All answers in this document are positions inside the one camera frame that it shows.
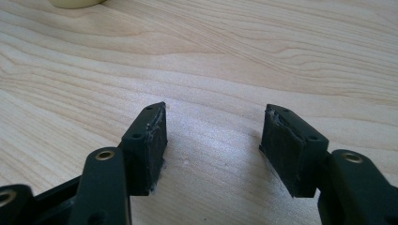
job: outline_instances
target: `light wood surface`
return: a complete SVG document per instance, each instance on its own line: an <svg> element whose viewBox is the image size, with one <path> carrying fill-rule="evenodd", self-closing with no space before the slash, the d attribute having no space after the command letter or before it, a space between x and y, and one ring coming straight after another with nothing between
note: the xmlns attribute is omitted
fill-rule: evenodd
<svg viewBox="0 0 398 225"><path fill-rule="evenodd" d="M268 103L398 186L395 0L5 0L0 68L0 186L66 182L159 101L166 168L134 224L320 224L258 150Z"/></svg>

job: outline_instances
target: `roll of tape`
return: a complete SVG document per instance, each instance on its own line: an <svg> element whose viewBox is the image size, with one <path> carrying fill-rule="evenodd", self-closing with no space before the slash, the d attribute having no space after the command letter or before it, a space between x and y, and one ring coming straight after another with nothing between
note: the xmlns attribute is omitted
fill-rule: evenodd
<svg viewBox="0 0 398 225"><path fill-rule="evenodd" d="M49 0L57 8L86 8L105 0Z"/></svg>

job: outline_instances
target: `screw hole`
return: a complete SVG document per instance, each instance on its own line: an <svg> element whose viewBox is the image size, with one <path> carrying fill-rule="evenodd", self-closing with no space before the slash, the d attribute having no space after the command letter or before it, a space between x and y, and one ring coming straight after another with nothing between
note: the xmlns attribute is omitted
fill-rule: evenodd
<svg viewBox="0 0 398 225"><path fill-rule="evenodd" d="M17 196L17 192L15 192L15 190L12 189L7 189L4 190L2 192L0 192L0 207L11 203L15 197Z"/></svg>
<svg viewBox="0 0 398 225"><path fill-rule="evenodd" d="M316 136L314 136L314 135L308 136L308 139L311 140L311 141L318 140L318 138Z"/></svg>
<svg viewBox="0 0 398 225"><path fill-rule="evenodd" d="M97 212L91 215L87 221L88 225L102 225L106 224L106 214L105 212Z"/></svg>
<svg viewBox="0 0 398 225"><path fill-rule="evenodd" d="M345 160L354 162L354 163L362 163L363 159L357 155L354 155L352 153L343 153L343 157Z"/></svg>
<svg viewBox="0 0 398 225"><path fill-rule="evenodd" d="M114 151L102 151L96 155L97 160L106 160L112 158L115 155Z"/></svg>
<svg viewBox="0 0 398 225"><path fill-rule="evenodd" d="M139 138L141 138L143 135L141 135L141 134L133 134L132 135L132 138L135 138L135 139L139 139Z"/></svg>

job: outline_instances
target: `metal rivet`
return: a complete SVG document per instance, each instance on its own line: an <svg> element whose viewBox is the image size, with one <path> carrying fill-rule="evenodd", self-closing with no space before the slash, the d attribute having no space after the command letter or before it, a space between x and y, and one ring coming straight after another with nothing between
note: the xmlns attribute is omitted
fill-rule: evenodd
<svg viewBox="0 0 398 225"><path fill-rule="evenodd" d="M354 163L362 163L363 162L362 157L357 156L356 154L343 153L343 157L345 158L345 160L350 161L350 162L354 162Z"/></svg>
<svg viewBox="0 0 398 225"><path fill-rule="evenodd" d="M7 189L0 192L0 207L11 203L15 197L17 197L17 192L13 189Z"/></svg>
<svg viewBox="0 0 398 225"><path fill-rule="evenodd" d="M107 160L115 155L114 151L105 150L96 155L97 160Z"/></svg>

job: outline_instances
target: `wood grain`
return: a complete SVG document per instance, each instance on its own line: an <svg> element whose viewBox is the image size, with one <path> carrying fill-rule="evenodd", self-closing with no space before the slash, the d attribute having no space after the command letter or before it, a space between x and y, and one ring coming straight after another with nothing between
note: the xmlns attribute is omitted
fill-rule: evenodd
<svg viewBox="0 0 398 225"><path fill-rule="evenodd" d="M35 194L165 101L169 145L134 224L320 224L258 151L268 103L398 186L394 0L0 2L0 186Z"/></svg>

